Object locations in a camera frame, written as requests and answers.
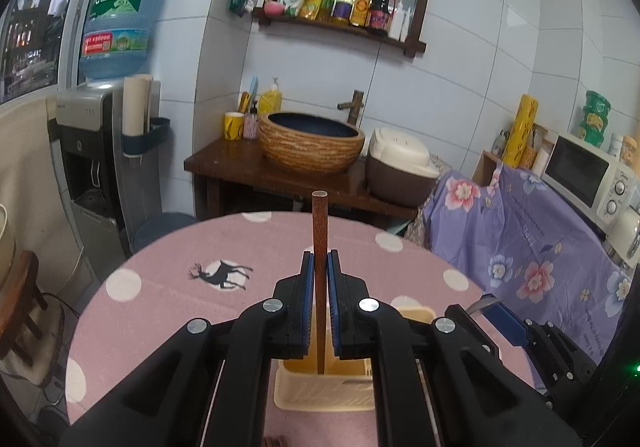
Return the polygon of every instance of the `blue flower print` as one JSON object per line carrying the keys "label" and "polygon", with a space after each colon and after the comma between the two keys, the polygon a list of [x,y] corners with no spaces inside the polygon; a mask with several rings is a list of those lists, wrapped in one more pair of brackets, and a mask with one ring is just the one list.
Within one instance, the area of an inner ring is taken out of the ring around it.
{"label": "blue flower print", "polygon": [[613,317],[622,310],[622,303],[625,302],[626,294],[631,288],[631,278],[621,271],[614,271],[607,279],[607,291],[609,296],[604,302],[604,311],[607,317]]}
{"label": "blue flower print", "polygon": [[520,178],[524,180],[522,184],[522,188],[525,191],[525,194],[529,196],[533,192],[533,189],[540,189],[541,191],[546,190],[546,184],[538,178],[535,174],[531,174],[528,172],[521,172]]}
{"label": "blue flower print", "polygon": [[489,284],[497,288],[502,283],[506,283],[513,275],[513,257],[504,257],[502,254],[494,255],[489,259]]}

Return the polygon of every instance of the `wicker-textured basin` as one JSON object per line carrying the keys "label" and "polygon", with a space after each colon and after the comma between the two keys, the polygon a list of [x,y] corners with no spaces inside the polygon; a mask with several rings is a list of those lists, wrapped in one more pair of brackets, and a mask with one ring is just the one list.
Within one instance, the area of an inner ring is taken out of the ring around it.
{"label": "wicker-textured basin", "polygon": [[262,115],[258,138],[265,156],[277,165],[320,174],[347,170],[364,145],[364,133],[357,127],[289,111]]}

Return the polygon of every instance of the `white lid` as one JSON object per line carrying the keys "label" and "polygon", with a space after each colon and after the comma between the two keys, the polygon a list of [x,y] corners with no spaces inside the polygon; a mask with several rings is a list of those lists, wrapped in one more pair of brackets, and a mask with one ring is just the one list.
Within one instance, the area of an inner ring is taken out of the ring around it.
{"label": "white lid", "polygon": [[431,164],[427,147],[414,136],[397,129],[376,128],[369,141],[369,154],[404,172],[426,178],[439,176],[438,169]]}

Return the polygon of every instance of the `blue stool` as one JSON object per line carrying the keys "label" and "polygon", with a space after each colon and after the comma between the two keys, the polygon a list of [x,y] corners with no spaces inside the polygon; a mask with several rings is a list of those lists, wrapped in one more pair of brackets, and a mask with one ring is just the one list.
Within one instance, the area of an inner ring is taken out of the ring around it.
{"label": "blue stool", "polygon": [[181,212],[163,212],[146,220],[133,237],[133,253],[138,253],[167,234],[198,223],[198,220]]}

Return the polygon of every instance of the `silver screw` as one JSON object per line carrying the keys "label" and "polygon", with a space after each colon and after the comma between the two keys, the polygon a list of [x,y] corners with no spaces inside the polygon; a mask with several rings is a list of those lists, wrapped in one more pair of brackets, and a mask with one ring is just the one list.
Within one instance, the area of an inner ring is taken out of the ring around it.
{"label": "silver screw", "polygon": [[262,309],[266,312],[276,312],[282,308],[282,301],[280,299],[267,299],[262,303]]}
{"label": "silver screw", "polygon": [[436,321],[436,329],[442,333],[450,333],[456,329],[456,324],[451,319],[443,317]]}
{"label": "silver screw", "polygon": [[367,297],[366,299],[361,299],[358,306],[364,312],[374,312],[380,308],[380,303],[371,297]]}
{"label": "silver screw", "polygon": [[207,321],[205,319],[193,319],[187,324],[187,330],[194,335],[202,333],[207,329]]}

